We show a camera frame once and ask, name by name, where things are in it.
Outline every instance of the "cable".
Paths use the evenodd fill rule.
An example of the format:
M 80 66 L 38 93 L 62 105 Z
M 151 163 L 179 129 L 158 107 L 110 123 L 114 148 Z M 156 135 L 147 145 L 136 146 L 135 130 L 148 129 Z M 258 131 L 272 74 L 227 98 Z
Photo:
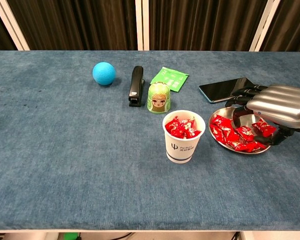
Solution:
M 240 232 L 236 231 L 231 240 L 238 240 Z
M 128 239 L 130 239 L 133 235 L 135 234 L 135 232 L 134 233 L 132 233 L 131 235 L 129 235 L 125 240 L 128 240 Z
M 79 233 L 79 236 L 76 238 L 76 240 L 82 240 L 81 233 Z
M 133 233 L 132 232 L 129 232 L 128 234 L 124 235 L 124 236 L 121 236 L 121 237 L 117 237 L 117 238 L 113 238 L 113 239 L 110 239 L 110 240 L 119 240 L 119 239 L 123 239 L 129 235 L 132 235 Z

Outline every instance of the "matryoshka doll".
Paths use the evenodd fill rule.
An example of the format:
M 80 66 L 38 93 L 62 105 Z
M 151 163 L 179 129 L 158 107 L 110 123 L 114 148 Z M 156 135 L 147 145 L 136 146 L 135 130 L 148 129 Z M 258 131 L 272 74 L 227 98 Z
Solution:
M 155 82 L 149 87 L 148 110 L 154 114 L 166 113 L 170 110 L 170 88 L 162 82 Z

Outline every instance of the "green object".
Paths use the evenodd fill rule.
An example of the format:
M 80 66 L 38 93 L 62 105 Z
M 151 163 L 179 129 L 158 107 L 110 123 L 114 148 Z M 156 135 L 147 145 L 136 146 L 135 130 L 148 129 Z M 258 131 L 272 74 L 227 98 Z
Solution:
M 64 234 L 64 240 L 76 240 L 78 236 L 77 232 L 68 232 Z
M 179 92 L 188 76 L 189 74 L 163 67 L 150 84 L 160 81 L 167 84 L 172 91 Z
M 170 88 L 162 82 L 155 82 L 149 87 L 148 110 L 154 114 L 166 113 L 170 110 Z

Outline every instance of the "doll face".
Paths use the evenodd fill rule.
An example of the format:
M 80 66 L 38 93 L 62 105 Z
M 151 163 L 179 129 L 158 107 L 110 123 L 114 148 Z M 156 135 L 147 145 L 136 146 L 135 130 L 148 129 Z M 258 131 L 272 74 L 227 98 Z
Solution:
M 155 96 L 153 96 L 153 98 L 152 98 L 152 104 L 154 105 L 154 106 L 156 106 L 157 108 L 159 108 L 159 107 L 162 107 L 162 106 L 164 106 L 165 105 L 165 102 L 166 102 L 166 98 L 164 97 L 164 98 L 162 98 L 162 97 L 155 97 Z

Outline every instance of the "blue ball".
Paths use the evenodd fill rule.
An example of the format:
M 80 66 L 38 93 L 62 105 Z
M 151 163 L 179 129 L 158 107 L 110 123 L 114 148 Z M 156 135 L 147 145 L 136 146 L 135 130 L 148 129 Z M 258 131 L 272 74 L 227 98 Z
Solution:
M 94 80 L 100 85 L 109 85 L 114 81 L 115 69 L 108 62 L 99 62 L 93 68 Z

